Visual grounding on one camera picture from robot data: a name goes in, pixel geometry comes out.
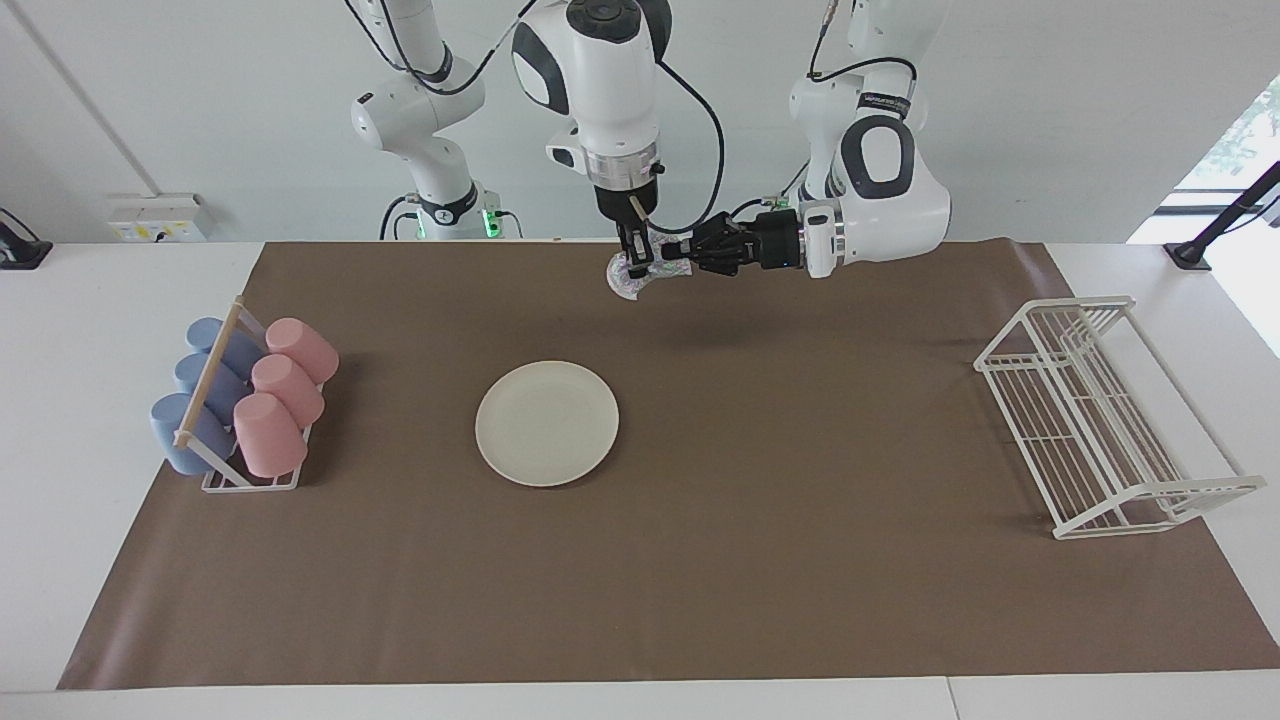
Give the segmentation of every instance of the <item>white table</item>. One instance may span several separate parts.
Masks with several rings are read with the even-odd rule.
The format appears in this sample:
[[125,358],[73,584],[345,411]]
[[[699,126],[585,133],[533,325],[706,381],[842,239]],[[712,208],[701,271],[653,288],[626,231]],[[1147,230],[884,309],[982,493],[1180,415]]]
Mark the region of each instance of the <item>white table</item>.
[[[180,708],[195,717],[1225,720],[1267,717],[1280,705],[1280,673],[1272,671],[49,693],[159,464],[143,418],[170,392],[173,363],[186,354],[183,331],[225,311],[260,251],[68,245],[37,273],[0,275],[0,307],[26,318],[0,325],[0,688],[27,693],[0,696],[0,717],[161,717]],[[1076,295],[1139,300],[1139,319],[1210,423],[1247,469],[1280,484],[1280,360],[1211,275],[1176,272],[1160,252],[1052,249]],[[1210,516],[1272,635],[1280,629],[1277,519],[1275,489]]]

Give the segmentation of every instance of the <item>white wire rack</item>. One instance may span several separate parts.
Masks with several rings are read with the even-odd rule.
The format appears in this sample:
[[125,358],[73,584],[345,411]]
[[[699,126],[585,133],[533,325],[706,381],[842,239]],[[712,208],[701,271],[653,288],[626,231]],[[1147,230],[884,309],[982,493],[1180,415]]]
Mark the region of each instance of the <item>white wire rack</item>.
[[[223,320],[223,328],[218,333],[218,338],[214,341],[214,347],[209,351],[210,359],[205,364],[205,370],[200,374],[200,380],[196,383],[196,391],[192,393],[191,402],[187,405],[187,414],[183,416],[182,425],[178,428],[178,432],[174,433],[173,445],[180,450],[189,448],[212,468],[212,470],[205,473],[204,480],[200,486],[201,489],[207,493],[238,495],[294,489],[298,487],[298,477],[302,474],[302,466],[298,466],[292,473],[278,478],[256,478],[247,470],[241,471],[232,465],[230,461],[219,457],[216,452],[210,450],[209,446],[196,436],[196,419],[198,418],[200,409],[205,405],[205,400],[212,387],[215,368],[227,352],[227,345],[230,342],[232,333],[237,329],[242,329],[248,333],[248,336],[252,337],[260,347],[266,348],[266,329],[262,327],[262,323],[260,323],[257,318],[255,318],[248,309],[244,307],[244,297],[238,296],[232,304],[232,309],[227,314],[227,319]],[[317,386],[317,389],[324,392],[324,384],[321,383]],[[311,442],[312,427],[314,425],[307,425],[302,429],[302,441],[308,445]]]
[[[987,346],[983,374],[1059,539],[1161,532],[1266,486],[1247,477],[1134,322],[1132,297],[1028,302]],[[1203,427],[1235,478],[1193,479],[1167,451],[1102,337],[1121,323]]]

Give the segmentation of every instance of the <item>white plate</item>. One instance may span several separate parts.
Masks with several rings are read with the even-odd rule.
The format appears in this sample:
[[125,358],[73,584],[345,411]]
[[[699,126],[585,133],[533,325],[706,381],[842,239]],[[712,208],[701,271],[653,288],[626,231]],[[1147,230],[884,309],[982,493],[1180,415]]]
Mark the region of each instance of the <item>white plate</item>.
[[476,413],[476,445],[499,475],[554,487],[600,464],[618,437],[618,401],[572,363],[534,363],[494,383]]

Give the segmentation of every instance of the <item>cup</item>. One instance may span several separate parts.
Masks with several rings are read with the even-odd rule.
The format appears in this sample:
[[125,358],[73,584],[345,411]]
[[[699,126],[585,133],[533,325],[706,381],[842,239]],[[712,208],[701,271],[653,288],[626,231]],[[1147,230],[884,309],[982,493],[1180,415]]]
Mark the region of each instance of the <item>cup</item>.
[[283,318],[266,328],[266,346],[287,355],[306,370],[312,384],[324,384],[338,372],[338,351],[311,325],[297,318]]
[[[212,470],[212,466],[205,462],[204,457],[196,455],[189,447],[187,450],[178,450],[173,446],[173,436],[182,425],[182,416],[187,413],[189,404],[191,396],[187,393],[180,392],[165,396],[151,406],[151,429],[155,432],[156,439],[160,441],[160,447],[164,448],[165,457],[169,459],[169,464],[173,465],[174,470],[183,475],[204,475]],[[200,409],[193,433],[201,442],[209,446],[209,450],[212,450],[223,460],[230,457],[236,450],[236,438],[223,428],[223,424],[218,421],[218,418],[214,416],[214,413],[209,407]]]
[[[200,374],[205,372],[205,365],[207,364],[207,352],[197,352],[183,357],[178,363],[178,366],[173,369],[173,379],[178,386],[178,391],[195,395],[196,386],[200,383]],[[205,407],[212,410],[218,421],[228,427],[232,424],[236,404],[246,397],[248,397],[248,388],[244,386],[244,382],[236,377],[236,373],[224,363],[219,363],[214,368],[214,382],[209,386]]]
[[[210,352],[214,348],[214,341],[218,340],[218,333],[223,331],[223,322],[218,318],[201,318],[187,328],[187,345],[195,352]],[[223,354],[223,365],[227,365],[236,373],[236,377],[248,382],[250,375],[253,373],[253,363],[261,360],[266,352],[253,341],[253,338],[244,334],[239,328],[232,332],[230,341],[227,343],[227,352]]]
[[268,355],[253,365],[253,389],[274,395],[300,428],[315,423],[324,414],[324,396],[311,382],[311,375],[285,355]]
[[248,471],[262,479],[287,475],[307,459],[307,443],[293,415],[266,392],[236,404],[236,437]]

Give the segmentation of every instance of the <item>power outlet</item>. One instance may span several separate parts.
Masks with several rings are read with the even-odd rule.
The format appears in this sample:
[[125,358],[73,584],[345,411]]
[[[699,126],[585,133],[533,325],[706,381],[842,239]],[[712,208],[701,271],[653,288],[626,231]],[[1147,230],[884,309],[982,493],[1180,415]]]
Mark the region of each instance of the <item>power outlet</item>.
[[108,224],[124,242],[207,242],[212,219],[193,195],[115,197]]

